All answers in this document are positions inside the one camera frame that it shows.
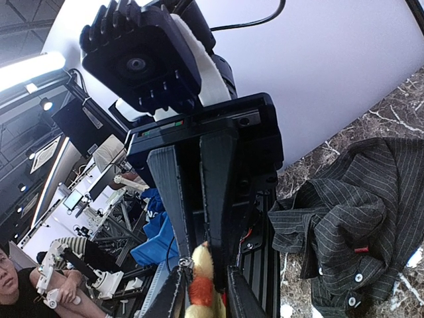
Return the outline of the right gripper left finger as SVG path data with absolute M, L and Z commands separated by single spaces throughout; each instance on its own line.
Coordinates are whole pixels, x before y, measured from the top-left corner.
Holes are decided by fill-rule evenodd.
M 152 305 L 145 313 L 148 318 L 184 317 L 187 283 L 191 278 L 191 266 L 176 266 L 170 272 Z

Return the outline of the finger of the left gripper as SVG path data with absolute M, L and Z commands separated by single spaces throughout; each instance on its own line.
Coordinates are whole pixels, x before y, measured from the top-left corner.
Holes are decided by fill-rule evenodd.
M 195 248 L 195 229 L 177 151 L 174 147 L 152 150 L 147 163 L 172 223 L 179 254 L 191 256 Z
M 226 286 L 228 236 L 225 234 L 231 169 L 237 149 L 238 133 L 233 129 L 206 134 L 200 138 L 203 210 L 207 238 L 214 265 L 214 282 L 218 291 Z

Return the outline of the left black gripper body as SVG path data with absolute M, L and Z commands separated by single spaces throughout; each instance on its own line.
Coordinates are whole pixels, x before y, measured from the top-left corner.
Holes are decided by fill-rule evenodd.
M 173 146 L 178 163 L 189 178 L 192 188 L 189 197 L 199 194 L 203 203 L 200 138 L 224 129 L 238 133 L 229 209 L 238 203 L 249 205 L 256 192 L 275 188 L 277 171 L 284 161 L 276 108 L 267 93 L 241 97 L 191 115 L 175 115 L 132 129 L 127 138 L 127 159 L 136 170 L 150 172 L 147 163 L 150 152 Z

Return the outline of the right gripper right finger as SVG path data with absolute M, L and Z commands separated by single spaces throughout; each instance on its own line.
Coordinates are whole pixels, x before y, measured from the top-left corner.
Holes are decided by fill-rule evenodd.
M 227 267 L 227 301 L 231 317 L 267 317 L 242 272 L 236 266 Z

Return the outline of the flower brooch green orange yellow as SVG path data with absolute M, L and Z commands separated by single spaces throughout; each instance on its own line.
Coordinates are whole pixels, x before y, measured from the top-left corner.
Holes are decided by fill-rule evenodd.
M 185 317 L 226 317 L 223 296 L 215 289 L 214 265 L 207 241 L 194 249 L 191 259 L 193 281 L 188 289 L 190 306 L 185 310 Z

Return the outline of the black pinstriped shirt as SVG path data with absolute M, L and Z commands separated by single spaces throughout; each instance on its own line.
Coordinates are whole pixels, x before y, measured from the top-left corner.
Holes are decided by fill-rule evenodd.
M 423 141 L 371 138 L 268 212 L 272 246 L 303 256 L 300 277 L 324 317 L 384 301 L 423 242 Z

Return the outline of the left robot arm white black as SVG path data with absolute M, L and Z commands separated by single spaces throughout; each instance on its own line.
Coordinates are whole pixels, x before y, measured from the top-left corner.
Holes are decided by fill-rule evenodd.
M 209 243 L 224 290 L 256 195 L 273 190 L 282 165 L 272 100 L 237 96 L 194 1 L 119 1 L 101 30 L 111 33 L 113 88 L 155 119 L 129 133 L 129 162 L 159 190 L 180 254 Z

